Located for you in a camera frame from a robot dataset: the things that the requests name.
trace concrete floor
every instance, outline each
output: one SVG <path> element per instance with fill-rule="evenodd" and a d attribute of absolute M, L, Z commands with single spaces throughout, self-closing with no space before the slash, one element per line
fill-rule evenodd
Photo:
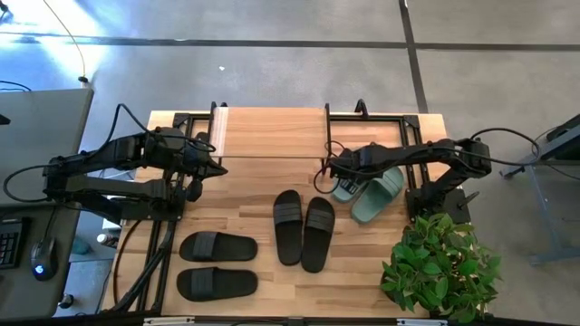
<path fill-rule="evenodd" d="M 5 2 L 14 16 L 0 24 L 0 79 L 21 82 L 34 90 L 78 87 L 81 64 L 74 47 L 61 39 L 30 34 L 63 34 L 50 12 L 40 2 L 34 2 L 38 5 L 34 10 L 25 1 Z M 330 102 L 333 110 L 348 111 L 364 98 L 375 112 L 419 111 L 413 87 L 417 80 L 411 76 L 412 60 L 404 47 L 175 46 L 179 45 L 175 40 L 186 39 L 396 45 L 406 40 L 398 0 L 51 3 L 76 35 L 158 39 L 148 46 L 82 45 L 87 75 L 96 90 L 82 140 L 84 149 L 94 149 L 105 139 L 118 102 L 129 105 L 141 121 L 147 120 L 151 110 L 205 110 L 212 101 L 240 106 L 322 106 Z M 574 1 L 407 0 L 407 4 L 418 43 L 580 43 L 580 3 Z M 170 46 L 163 46 L 159 39 Z M 580 102 L 578 52 L 530 50 L 418 50 L 429 112 L 444 115 L 454 139 L 497 126 L 535 137 L 576 115 Z M 115 136 L 137 131 L 127 117 L 121 118 L 119 126 Z M 504 134 L 483 139 L 496 158 L 517 159 L 529 151 L 528 144 Z M 490 312 L 499 317 L 580 324 L 576 308 L 580 259 L 529 265 L 530 254 L 547 250 L 547 231 L 527 178 L 521 175 L 505 181 L 495 173 L 501 168 L 495 165 L 492 175 L 464 185 L 468 191 L 481 192 L 470 204 L 479 240 L 503 256 L 505 281 L 498 285 L 500 295 Z M 560 202 L 558 213 L 574 218 L 576 201 L 569 198 L 580 184 L 546 171 L 540 174 L 552 206 Z M 566 192 L 554 187 L 563 184 Z M 79 226 L 82 236 L 93 236 L 93 227 L 85 226 Z M 578 227 L 580 223 L 565 225 L 572 235 L 577 235 Z M 93 232 L 98 234 L 98 227 Z M 94 258 L 110 254 L 104 251 Z"/>

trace green slide sandal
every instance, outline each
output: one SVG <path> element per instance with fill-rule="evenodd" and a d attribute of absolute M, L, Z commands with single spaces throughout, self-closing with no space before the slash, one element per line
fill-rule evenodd
<path fill-rule="evenodd" d="M 366 224 L 379 215 L 402 190 L 404 178 L 399 168 L 390 168 L 376 177 L 353 205 L 351 216 L 359 224 Z"/>
<path fill-rule="evenodd" d="M 346 204 L 350 202 L 359 191 L 364 189 L 368 183 L 369 183 L 368 181 L 360 181 L 360 180 L 351 181 L 335 177 L 334 187 L 336 189 L 333 191 L 332 197 L 337 202 Z"/>

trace wooden tabletop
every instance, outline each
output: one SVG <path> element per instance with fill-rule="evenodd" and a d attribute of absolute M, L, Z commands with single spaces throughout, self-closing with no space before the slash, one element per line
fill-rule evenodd
<path fill-rule="evenodd" d="M 149 128 L 170 126 L 175 111 L 153 111 Z M 439 114 L 420 114 L 423 141 L 446 138 Z M 194 133 L 206 131 L 205 121 L 196 121 Z M 356 149 L 374 141 L 387 147 L 400 146 L 399 128 L 390 122 L 332 122 L 334 140 Z M 223 158 L 229 172 L 223 177 L 205 180 L 203 195 L 196 203 L 187 203 L 179 222 L 169 265 L 169 275 L 162 313 L 164 315 L 216 316 L 308 316 L 308 317 L 427 317 L 419 305 L 416 313 L 402 312 L 380 290 L 381 261 L 389 260 L 392 247 L 401 240 L 408 224 L 401 194 L 368 225 L 358 225 L 350 218 L 350 206 L 334 202 L 313 188 L 314 174 L 320 168 L 316 158 Z M 429 164 L 431 179 L 447 170 L 439 163 Z M 418 168 L 417 180 L 421 183 Z M 142 169 L 137 181 L 161 177 L 161 171 Z M 332 180 L 324 178 L 321 187 L 329 189 Z M 313 197 L 326 197 L 333 203 L 336 224 L 326 265 L 320 273 L 307 273 L 301 265 L 284 266 L 276 255 L 272 205 L 284 190 L 295 189 L 303 207 Z M 118 284 L 123 295 L 142 271 L 151 222 L 142 222 L 129 239 L 121 258 Z M 124 241 L 127 226 L 121 235 Z M 251 236 L 258 242 L 257 257 L 241 263 L 192 263 L 179 257 L 181 242 L 197 231 L 219 231 Z M 257 273 L 256 293 L 236 299 L 214 302 L 189 302 L 178 293 L 179 272 L 189 268 L 218 266 L 248 269 Z M 158 271 L 153 274 L 148 307 L 156 290 Z M 102 308 L 112 307 L 112 282 L 109 282 Z"/>
<path fill-rule="evenodd" d="M 215 108 L 213 157 L 325 158 L 323 108 Z"/>

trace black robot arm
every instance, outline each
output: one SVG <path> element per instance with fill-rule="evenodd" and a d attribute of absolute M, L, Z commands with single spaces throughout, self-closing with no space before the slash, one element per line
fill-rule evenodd
<path fill-rule="evenodd" d="M 337 158 L 330 158 L 331 177 L 368 180 L 379 177 L 385 170 L 420 163 L 441 162 L 450 169 L 436 181 L 424 183 L 420 189 L 406 193 L 411 221 L 415 216 L 447 212 L 456 222 L 467 222 L 469 211 L 461 185 L 468 178 L 480 178 L 491 173 L 489 147 L 478 139 L 442 139 L 421 145 L 387 149 L 371 144 L 355 151 L 343 150 Z"/>
<path fill-rule="evenodd" d="M 86 176 L 105 168 L 147 167 L 162 169 L 163 178 L 138 183 Z M 172 185 L 175 173 L 192 177 L 187 189 Z M 91 152 L 52 158 L 43 172 L 44 193 L 57 202 L 79 202 L 115 223 L 122 219 L 175 220 L 186 199 L 195 201 L 201 196 L 204 178 L 226 173 L 209 156 L 207 146 L 194 144 L 179 129 L 157 128 L 111 140 Z"/>

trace computer mouse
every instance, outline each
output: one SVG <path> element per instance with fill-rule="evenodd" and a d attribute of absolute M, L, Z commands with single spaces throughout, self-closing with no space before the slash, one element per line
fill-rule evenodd
<path fill-rule="evenodd" d="M 58 270 L 56 240 L 53 237 L 47 236 L 33 245 L 30 251 L 30 266 L 36 280 L 48 281 L 53 278 Z"/>

